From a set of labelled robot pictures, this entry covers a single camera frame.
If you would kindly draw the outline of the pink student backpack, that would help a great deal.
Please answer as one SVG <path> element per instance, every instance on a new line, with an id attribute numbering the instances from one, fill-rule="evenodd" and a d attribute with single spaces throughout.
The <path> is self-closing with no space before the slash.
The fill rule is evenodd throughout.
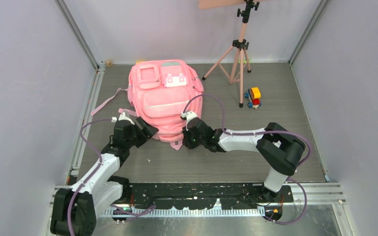
<path id="1" fill-rule="evenodd" d="M 133 110 L 131 116 L 141 117 L 156 127 L 154 139 L 170 144 L 175 150 L 183 145 L 181 119 L 184 111 L 202 115 L 204 87 L 196 71 L 179 59 L 144 61 L 134 65 L 125 89 Z"/>

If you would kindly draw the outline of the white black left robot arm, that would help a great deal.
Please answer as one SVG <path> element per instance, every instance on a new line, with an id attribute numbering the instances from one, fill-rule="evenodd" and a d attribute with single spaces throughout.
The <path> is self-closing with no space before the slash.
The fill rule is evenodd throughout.
<path id="1" fill-rule="evenodd" d="M 106 119 L 114 124 L 114 132 L 103 150 L 94 149 L 97 160 L 93 166 L 68 188 L 60 188 L 54 196 L 49 230 L 56 236 L 91 236 L 98 218 L 115 201 L 127 203 L 131 190 L 127 178 L 116 177 L 130 155 L 158 133 L 141 117 L 131 119 L 123 111 Z"/>

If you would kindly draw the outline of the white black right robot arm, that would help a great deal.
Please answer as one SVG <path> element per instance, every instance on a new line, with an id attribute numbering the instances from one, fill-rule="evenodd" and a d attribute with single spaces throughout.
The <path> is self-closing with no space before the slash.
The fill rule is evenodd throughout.
<path id="1" fill-rule="evenodd" d="M 270 165 L 261 186 L 262 198 L 268 202 L 281 195 L 282 185 L 295 173 L 307 146 L 301 137 L 275 122 L 258 130 L 234 131 L 213 129 L 195 112 L 181 113 L 181 119 L 186 122 L 183 145 L 188 149 L 203 146 L 210 152 L 241 150 L 260 153 Z"/>

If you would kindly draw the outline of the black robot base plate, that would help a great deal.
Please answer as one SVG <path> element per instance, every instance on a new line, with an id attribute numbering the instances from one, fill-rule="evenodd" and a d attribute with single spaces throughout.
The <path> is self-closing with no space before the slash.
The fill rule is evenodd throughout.
<path id="1" fill-rule="evenodd" d="M 212 209 L 220 205 L 224 210 L 253 209 L 269 204 L 292 203 L 290 186 L 282 186 L 279 193 L 265 193 L 261 183 L 131 183 L 125 187 L 116 204 L 137 209 L 155 205 L 157 209 Z"/>

